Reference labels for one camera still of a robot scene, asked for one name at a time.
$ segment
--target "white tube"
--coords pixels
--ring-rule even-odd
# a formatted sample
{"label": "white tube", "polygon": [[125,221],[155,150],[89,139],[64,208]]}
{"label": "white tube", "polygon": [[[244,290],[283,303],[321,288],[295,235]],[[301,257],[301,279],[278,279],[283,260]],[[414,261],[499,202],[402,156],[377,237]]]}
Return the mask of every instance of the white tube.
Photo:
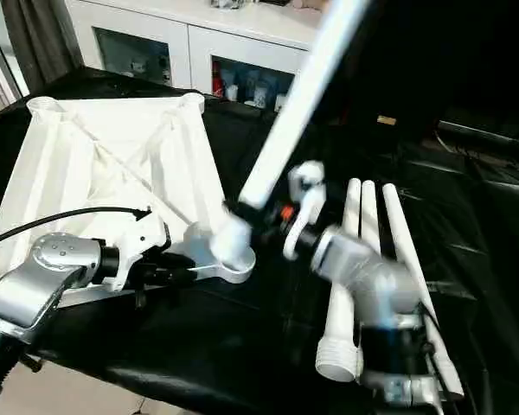
{"label": "white tube", "polygon": [[362,184],[362,239],[381,255],[379,238],[379,218],[377,217],[377,199],[375,184],[370,180]]}
{"label": "white tube", "polygon": [[[421,301],[436,319],[433,301],[431,300],[429,290],[426,287],[425,277],[423,276],[421,264],[417,257],[415,246],[413,245],[412,236],[407,227],[406,216],[401,208],[400,198],[398,197],[396,187],[393,184],[387,184],[382,188],[382,193],[387,205],[388,221],[392,231],[396,257],[399,261],[406,264],[407,268],[412,273],[412,276],[416,279],[420,287]],[[444,342],[440,338],[438,330],[434,327],[433,322],[428,318],[426,319],[426,331],[429,340],[436,348],[434,357],[450,393],[456,395],[458,398],[463,397],[464,390],[461,386],[458,372],[448,356],[448,352],[446,351]]]}
{"label": "white tube", "polygon": [[[362,183],[349,181],[343,228],[358,234]],[[358,375],[358,350],[354,344],[354,302],[348,290],[340,284],[330,289],[329,308],[324,336],[317,345],[315,368],[327,379],[351,382]]]}
{"label": "white tube", "polygon": [[240,192],[253,208],[266,204],[305,126],[323,97],[371,0],[333,0],[305,65],[296,75],[287,101]]}

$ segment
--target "black cable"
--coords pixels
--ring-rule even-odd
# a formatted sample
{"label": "black cable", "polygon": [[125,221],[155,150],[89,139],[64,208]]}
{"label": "black cable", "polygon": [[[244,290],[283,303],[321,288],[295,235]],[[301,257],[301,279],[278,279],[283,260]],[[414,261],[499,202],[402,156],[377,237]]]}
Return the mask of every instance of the black cable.
{"label": "black cable", "polygon": [[[427,315],[429,317],[429,319],[432,322],[432,325],[434,326],[436,331],[439,332],[440,338],[442,339],[442,342],[444,343],[445,348],[448,350],[448,352],[450,354],[452,354],[451,350],[445,344],[444,336],[442,335],[442,331],[440,331],[440,326],[439,326],[438,322],[436,321],[436,318],[433,316],[433,313],[431,313],[431,311],[426,307],[426,305],[424,303],[421,303],[421,308],[422,308],[423,314],[425,314],[425,315]],[[452,354],[450,357],[451,357],[451,360],[452,360],[453,364],[456,366],[456,369],[458,370],[458,376],[459,376],[459,380],[460,380],[460,382],[462,384],[462,387],[467,392],[467,397],[469,398],[469,402],[471,404],[471,409],[473,410],[473,413],[475,415],[477,415],[478,414],[477,405],[475,405],[475,399],[473,397],[473,393],[471,391],[471,388],[469,387],[469,384],[465,381],[464,376],[462,374],[463,368],[459,364],[458,358],[456,356],[454,356]],[[436,366],[436,362],[434,361],[433,355],[429,354],[429,358],[431,359],[431,364],[434,367],[434,372],[436,373],[437,377],[439,378],[440,385],[442,385],[442,392],[444,392],[444,395],[445,395],[446,399],[450,400],[448,398],[448,396],[446,396],[446,391],[448,393],[450,393],[450,391],[448,390],[446,384],[444,383],[444,380],[440,379],[441,373],[440,373],[440,371],[438,369],[438,366]],[[454,405],[454,411],[457,411],[457,410],[458,410],[458,408]]]}
{"label": "black cable", "polygon": [[27,231],[28,229],[32,229],[33,227],[39,227],[40,225],[44,225],[45,223],[68,218],[70,216],[76,216],[79,214],[93,214],[96,212],[120,212],[126,214],[134,214],[137,220],[144,218],[149,213],[149,211],[131,209],[129,207],[85,207],[82,209],[69,210],[67,212],[53,214],[51,216],[47,216],[45,218],[40,218],[32,222],[26,223],[25,225],[21,225],[20,227],[10,229],[8,232],[2,233],[0,235],[0,242],[7,238],[11,238],[12,236],[17,235],[18,233]]}

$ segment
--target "glass shelf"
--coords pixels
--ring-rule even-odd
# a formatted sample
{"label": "glass shelf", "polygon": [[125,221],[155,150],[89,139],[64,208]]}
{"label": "glass shelf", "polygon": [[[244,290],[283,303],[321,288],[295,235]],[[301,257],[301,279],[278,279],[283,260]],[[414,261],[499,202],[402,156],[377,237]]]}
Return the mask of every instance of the glass shelf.
{"label": "glass shelf", "polygon": [[93,28],[104,69],[171,86],[169,45],[102,28]]}

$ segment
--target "white cabinet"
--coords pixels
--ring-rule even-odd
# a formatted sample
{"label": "white cabinet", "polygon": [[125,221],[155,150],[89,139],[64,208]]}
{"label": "white cabinet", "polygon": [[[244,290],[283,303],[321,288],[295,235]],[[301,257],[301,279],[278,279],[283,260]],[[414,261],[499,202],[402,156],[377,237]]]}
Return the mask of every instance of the white cabinet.
{"label": "white cabinet", "polygon": [[265,3],[218,10],[209,0],[64,1],[85,65],[203,93],[213,92],[217,72],[223,92],[235,85],[238,100],[257,101],[256,82],[270,107],[288,91],[321,17]]}
{"label": "white cabinet", "polygon": [[67,0],[86,66],[191,88],[188,26],[80,0]]}

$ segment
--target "robotic arm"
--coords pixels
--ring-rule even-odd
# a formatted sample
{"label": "robotic arm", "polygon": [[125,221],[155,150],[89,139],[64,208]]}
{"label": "robotic arm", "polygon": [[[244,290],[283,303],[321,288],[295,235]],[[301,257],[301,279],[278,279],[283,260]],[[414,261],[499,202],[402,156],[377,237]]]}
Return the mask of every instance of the robotic arm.
{"label": "robotic arm", "polygon": [[308,260],[315,274],[350,292],[362,325],[362,385],[377,391],[384,404],[430,406],[443,413],[438,382],[427,364],[431,343],[425,310],[409,270],[382,258],[340,226],[317,230],[325,202],[320,163],[306,162],[292,169],[289,188],[294,204],[268,214],[243,202],[227,206],[254,233],[281,237],[287,259]]}
{"label": "robotic arm", "polygon": [[116,246],[67,233],[41,236],[28,257],[0,278],[0,392],[10,370],[23,359],[54,315],[68,289],[101,284],[109,291],[132,288],[137,307],[143,288],[193,281],[194,261],[174,253],[167,228],[154,214],[134,222]]}

